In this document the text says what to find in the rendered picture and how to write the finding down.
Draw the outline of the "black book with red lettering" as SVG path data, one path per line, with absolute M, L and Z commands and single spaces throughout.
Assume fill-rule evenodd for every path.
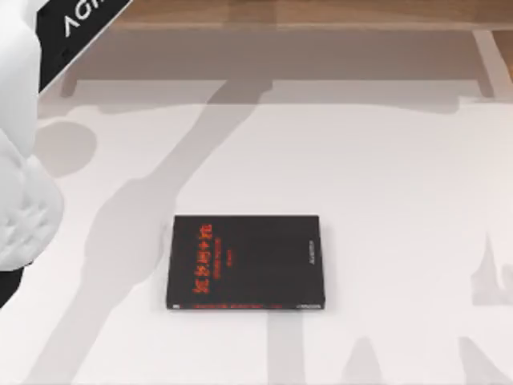
M 177 215 L 169 310 L 322 310 L 317 215 Z

